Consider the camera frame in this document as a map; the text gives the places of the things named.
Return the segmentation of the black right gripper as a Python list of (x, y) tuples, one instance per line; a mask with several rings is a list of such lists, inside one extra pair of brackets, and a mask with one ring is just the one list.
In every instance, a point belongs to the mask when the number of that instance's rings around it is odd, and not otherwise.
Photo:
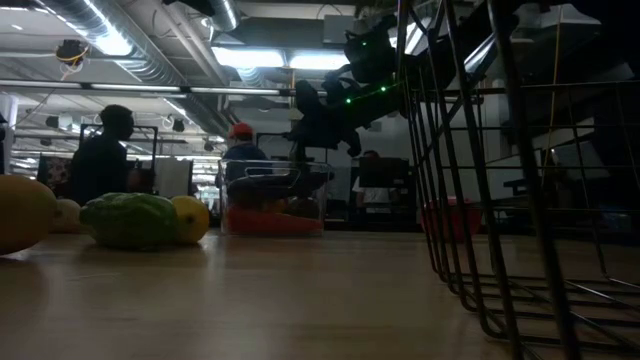
[(300, 80), (295, 84), (296, 106), (302, 113), (302, 118), (284, 138), (295, 143), (297, 150), (306, 147), (337, 150), (338, 145), (345, 142), (350, 157), (355, 158), (361, 154), (358, 132), (347, 124), (343, 115), (331, 108), (331, 105), (345, 100), (345, 96), (349, 94), (349, 88), (345, 88), (343, 82), (354, 85), (355, 89), (360, 88), (355, 80), (341, 77), (341, 72), (328, 72), (325, 75), (321, 87), (327, 92), (326, 104), (321, 102), (318, 91), (307, 80)]

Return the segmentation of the purple eggplant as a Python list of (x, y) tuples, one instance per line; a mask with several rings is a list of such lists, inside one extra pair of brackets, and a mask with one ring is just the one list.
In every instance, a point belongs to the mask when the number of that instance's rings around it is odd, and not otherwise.
[(250, 175), (231, 181), (226, 195), (231, 203), (251, 207), (272, 200), (309, 197), (330, 179), (330, 174), (320, 172)]

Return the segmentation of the orange carrot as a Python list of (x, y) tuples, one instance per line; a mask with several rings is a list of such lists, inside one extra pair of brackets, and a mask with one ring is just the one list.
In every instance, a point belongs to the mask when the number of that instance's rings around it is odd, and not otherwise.
[(322, 232), (324, 224), (316, 219), (232, 207), (225, 215), (224, 228), (240, 235), (289, 236)]

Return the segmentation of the yellow lemon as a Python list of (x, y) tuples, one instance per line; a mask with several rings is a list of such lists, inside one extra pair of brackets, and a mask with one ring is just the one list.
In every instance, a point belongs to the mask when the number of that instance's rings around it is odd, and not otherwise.
[(192, 196), (175, 196), (171, 202), (177, 214), (177, 242), (185, 245), (198, 243), (209, 229), (208, 207)]

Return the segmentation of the orange yellow mango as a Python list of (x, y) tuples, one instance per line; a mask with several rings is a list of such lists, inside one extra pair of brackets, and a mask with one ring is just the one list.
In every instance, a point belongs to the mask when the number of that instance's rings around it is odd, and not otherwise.
[(30, 248), (51, 231), (57, 201), (44, 184), (0, 175), (0, 255)]

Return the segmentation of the black monitor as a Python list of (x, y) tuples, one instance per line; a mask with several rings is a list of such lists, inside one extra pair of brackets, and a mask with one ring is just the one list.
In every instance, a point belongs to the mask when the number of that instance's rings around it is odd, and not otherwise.
[(359, 183), (363, 188), (400, 188), (410, 178), (407, 160), (400, 158), (361, 158)]

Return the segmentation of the person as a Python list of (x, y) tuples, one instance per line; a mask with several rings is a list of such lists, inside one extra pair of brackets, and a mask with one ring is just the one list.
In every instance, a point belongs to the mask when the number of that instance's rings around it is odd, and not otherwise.
[(352, 191), (355, 193), (356, 208), (367, 214), (390, 214), (391, 206), (399, 203), (399, 193), (396, 189), (362, 187), (359, 167)]
[(222, 156), (224, 178), (231, 182), (245, 176), (246, 161), (267, 161), (266, 154), (253, 141), (254, 130), (247, 123), (237, 123), (231, 127), (230, 146)]
[(133, 112), (121, 105), (108, 105), (100, 112), (100, 119), (101, 133), (83, 141), (71, 162), (71, 199), (79, 205), (127, 190), (127, 150), (121, 142), (133, 134)]

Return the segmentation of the ceiling light panel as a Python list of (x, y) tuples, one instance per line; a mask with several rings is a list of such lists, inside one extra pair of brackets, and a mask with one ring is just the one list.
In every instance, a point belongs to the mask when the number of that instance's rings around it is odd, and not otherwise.
[(289, 66), (301, 70), (330, 71), (348, 63), (348, 59), (339, 54), (298, 54), (290, 60)]
[(283, 67), (283, 55), (276, 50), (227, 49), (212, 47), (217, 61), (234, 68)]

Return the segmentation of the clear plastic bin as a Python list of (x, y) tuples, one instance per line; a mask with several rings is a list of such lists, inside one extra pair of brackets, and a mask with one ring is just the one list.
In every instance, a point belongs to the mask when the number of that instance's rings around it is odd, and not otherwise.
[(226, 234), (313, 236), (323, 232), (325, 163), (222, 160), (219, 163), (221, 226)]

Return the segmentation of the white panel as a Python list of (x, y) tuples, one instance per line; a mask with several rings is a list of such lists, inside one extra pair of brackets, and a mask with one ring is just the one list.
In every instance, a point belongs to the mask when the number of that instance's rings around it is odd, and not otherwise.
[(188, 195), (191, 189), (192, 162), (160, 158), (154, 167), (154, 190), (159, 196), (173, 198)]

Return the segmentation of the horizontal metal bar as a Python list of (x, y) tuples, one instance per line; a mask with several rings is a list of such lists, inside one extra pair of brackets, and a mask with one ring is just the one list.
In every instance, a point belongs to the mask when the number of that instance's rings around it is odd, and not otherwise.
[(16, 88), (43, 88), (55, 90), (88, 90), (115, 91), (156, 94), (215, 94), (215, 95), (243, 95), (267, 97), (294, 97), (295, 89), (269, 89), (246, 87), (193, 87), (171, 85), (134, 85), (115, 83), (65, 82), (0, 79), (0, 86)]

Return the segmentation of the small beige fruit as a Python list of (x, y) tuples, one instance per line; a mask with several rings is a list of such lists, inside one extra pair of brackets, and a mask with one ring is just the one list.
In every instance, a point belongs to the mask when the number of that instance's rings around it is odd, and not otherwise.
[(81, 207), (70, 199), (58, 199), (52, 233), (81, 233), (83, 226), (80, 222)]

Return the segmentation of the patterned partition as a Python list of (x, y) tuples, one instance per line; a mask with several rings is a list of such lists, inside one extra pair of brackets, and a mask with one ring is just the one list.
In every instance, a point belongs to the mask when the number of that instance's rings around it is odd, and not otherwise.
[(71, 159), (41, 156), (36, 180), (49, 187), (57, 198), (69, 198)]

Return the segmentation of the silver ventilation duct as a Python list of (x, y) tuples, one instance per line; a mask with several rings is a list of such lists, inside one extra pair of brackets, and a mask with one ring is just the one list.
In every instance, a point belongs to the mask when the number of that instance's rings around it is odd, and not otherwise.
[[(142, 82), (186, 84), (186, 77), (169, 61), (117, 0), (35, 0), (105, 55), (114, 56), (119, 66)], [(189, 52), (197, 66), (215, 85), (229, 83), (224, 69), (204, 42), (180, 5), (161, 0), (142, 0), (154, 21), (161, 20), (169, 33)]]
[(235, 30), (241, 22), (241, 13), (234, 0), (208, 0), (213, 14), (212, 27), (219, 32)]

